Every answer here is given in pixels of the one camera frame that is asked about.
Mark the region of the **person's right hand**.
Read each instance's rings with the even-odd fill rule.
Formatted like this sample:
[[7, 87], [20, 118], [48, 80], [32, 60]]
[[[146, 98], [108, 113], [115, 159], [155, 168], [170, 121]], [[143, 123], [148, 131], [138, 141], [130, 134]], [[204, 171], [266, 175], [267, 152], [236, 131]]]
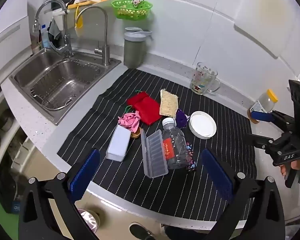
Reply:
[[285, 176], [287, 174], [288, 170], [291, 170], [291, 169], [300, 170], [300, 159], [292, 161], [291, 163], [288, 163], [288, 164], [280, 165], [280, 172], [281, 172], [282, 176]]

